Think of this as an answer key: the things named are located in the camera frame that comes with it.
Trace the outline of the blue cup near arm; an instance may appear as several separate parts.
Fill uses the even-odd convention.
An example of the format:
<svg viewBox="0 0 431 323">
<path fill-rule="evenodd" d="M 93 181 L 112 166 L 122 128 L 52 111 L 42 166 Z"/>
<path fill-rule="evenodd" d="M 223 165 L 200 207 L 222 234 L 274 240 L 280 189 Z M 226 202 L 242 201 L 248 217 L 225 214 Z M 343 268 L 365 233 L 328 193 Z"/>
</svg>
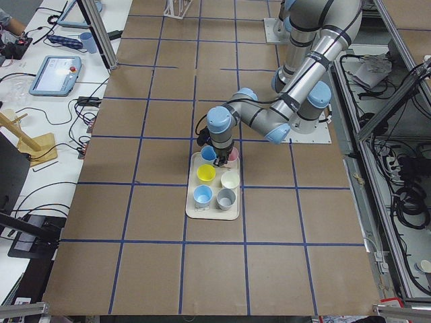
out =
<svg viewBox="0 0 431 323">
<path fill-rule="evenodd" d="M 203 160 L 207 162 L 213 162 L 217 158 L 214 148 L 210 145 L 204 146 L 200 153 Z"/>
</svg>

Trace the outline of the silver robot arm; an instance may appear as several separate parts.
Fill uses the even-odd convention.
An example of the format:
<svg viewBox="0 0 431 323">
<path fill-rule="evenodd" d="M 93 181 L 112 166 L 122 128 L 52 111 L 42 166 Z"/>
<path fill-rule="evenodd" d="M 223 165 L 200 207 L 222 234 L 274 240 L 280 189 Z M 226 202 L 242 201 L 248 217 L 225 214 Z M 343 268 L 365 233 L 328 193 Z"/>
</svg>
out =
<svg viewBox="0 0 431 323">
<path fill-rule="evenodd" d="M 291 30 L 284 63 L 273 77 L 277 96 L 264 108 L 253 90 L 242 88 L 209 110 L 197 144 L 214 148 L 216 166 L 227 163 L 232 129 L 242 122 L 274 144 L 290 131 L 312 132 L 331 98 L 321 77 L 355 39 L 362 7 L 362 1 L 282 1 L 279 18 Z"/>
</svg>

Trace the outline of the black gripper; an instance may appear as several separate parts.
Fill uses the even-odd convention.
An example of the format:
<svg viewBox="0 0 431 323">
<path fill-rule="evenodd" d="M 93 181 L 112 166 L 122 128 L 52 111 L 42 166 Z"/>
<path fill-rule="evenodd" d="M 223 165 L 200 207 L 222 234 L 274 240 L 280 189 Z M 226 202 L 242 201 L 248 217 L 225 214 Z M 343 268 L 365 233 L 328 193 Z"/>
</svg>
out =
<svg viewBox="0 0 431 323">
<path fill-rule="evenodd" d="M 219 166 L 220 162 L 222 162 L 222 167 L 226 167 L 228 164 L 228 158 L 233 150 L 233 147 L 226 147 L 223 149 L 219 149 L 217 147 L 214 148 L 216 159 L 213 162 L 213 165 Z"/>
</svg>

